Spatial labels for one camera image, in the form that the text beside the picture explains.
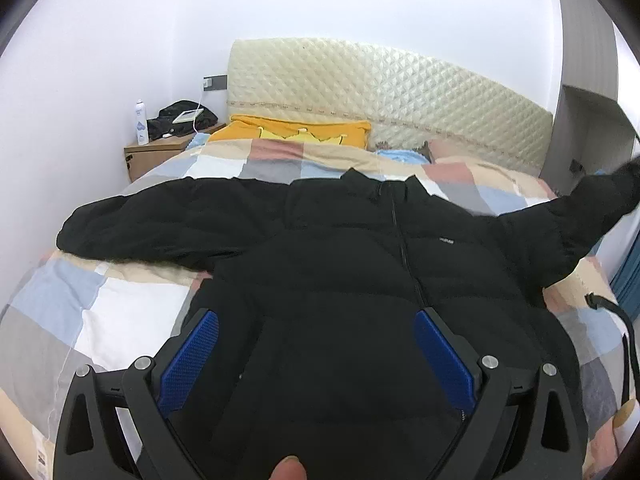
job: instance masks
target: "gray cabinet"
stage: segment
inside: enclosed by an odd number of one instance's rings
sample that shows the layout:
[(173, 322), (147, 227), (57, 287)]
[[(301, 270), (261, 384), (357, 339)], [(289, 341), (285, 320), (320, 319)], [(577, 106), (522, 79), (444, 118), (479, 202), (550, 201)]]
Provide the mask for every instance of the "gray cabinet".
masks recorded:
[(562, 76), (551, 143), (540, 173), (559, 194), (585, 174), (629, 159), (635, 131), (616, 102), (613, 23), (597, 0), (560, 0)]

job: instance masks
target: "cream headboard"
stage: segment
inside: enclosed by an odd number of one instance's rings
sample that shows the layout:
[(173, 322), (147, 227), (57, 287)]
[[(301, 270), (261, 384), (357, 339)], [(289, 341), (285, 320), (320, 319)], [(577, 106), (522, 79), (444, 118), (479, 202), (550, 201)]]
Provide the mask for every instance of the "cream headboard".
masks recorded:
[(237, 40), (228, 111), (308, 122), (369, 120), (369, 147), (449, 139), (537, 176), (552, 115), (513, 90), (433, 57), (319, 38)]

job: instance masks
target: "yellow pillow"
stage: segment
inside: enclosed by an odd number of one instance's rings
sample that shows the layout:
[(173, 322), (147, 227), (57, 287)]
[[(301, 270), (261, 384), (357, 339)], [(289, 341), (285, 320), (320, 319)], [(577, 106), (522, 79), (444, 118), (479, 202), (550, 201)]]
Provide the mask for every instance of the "yellow pillow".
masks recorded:
[(251, 115), (232, 115), (229, 126), (216, 131), (207, 142), (230, 139), (277, 139), (315, 144), (367, 147), (369, 121), (354, 123), (296, 123)]

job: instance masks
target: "jacket collar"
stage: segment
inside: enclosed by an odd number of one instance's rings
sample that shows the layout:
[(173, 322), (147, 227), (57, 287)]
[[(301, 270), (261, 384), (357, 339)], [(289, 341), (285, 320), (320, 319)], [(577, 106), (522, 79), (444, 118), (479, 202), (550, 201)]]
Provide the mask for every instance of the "jacket collar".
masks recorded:
[[(382, 181), (377, 180), (375, 178), (369, 178), (364, 174), (360, 173), (357, 170), (351, 168), (347, 170), (341, 177), (340, 180), (343, 181), (353, 192), (357, 195), (365, 196), (369, 199), (376, 199), (378, 197), (378, 190), (380, 189), (380, 185)], [(410, 199), (417, 198), (425, 198), (428, 196), (427, 191), (424, 189), (424, 186), (420, 183), (420, 180), (415, 175), (410, 176), (404, 182), (402, 181), (392, 181), (397, 185), (406, 186), (406, 190), (408, 191), (408, 196)]]

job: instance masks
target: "checkered bedspread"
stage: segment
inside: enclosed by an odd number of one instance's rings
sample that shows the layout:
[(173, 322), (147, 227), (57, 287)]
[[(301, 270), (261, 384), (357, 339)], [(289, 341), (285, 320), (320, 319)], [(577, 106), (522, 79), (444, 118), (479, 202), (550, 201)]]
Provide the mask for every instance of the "checkered bedspread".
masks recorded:
[[(183, 176), (289, 183), (338, 178), (352, 167), (381, 180), (414, 174), (431, 194), (484, 214), (553, 197), (540, 180), (468, 157), (420, 166), (347, 146), (261, 139), (209, 142), (184, 152), (124, 194)], [(154, 355), (178, 332), (202, 278), (175, 266), (113, 264), (57, 250), (24, 277), (0, 314), (0, 427), (35, 478), (52, 478), (60, 413), (76, 368), (114, 370)], [(614, 299), (592, 256), (544, 295), (577, 349), (590, 434), (584, 476), (592, 478), (618, 453), (612, 417), (620, 408), (625, 327), (613, 314), (587, 308), (588, 292)], [(139, 449), (127, 412), (120, 418), (130, 444)]]

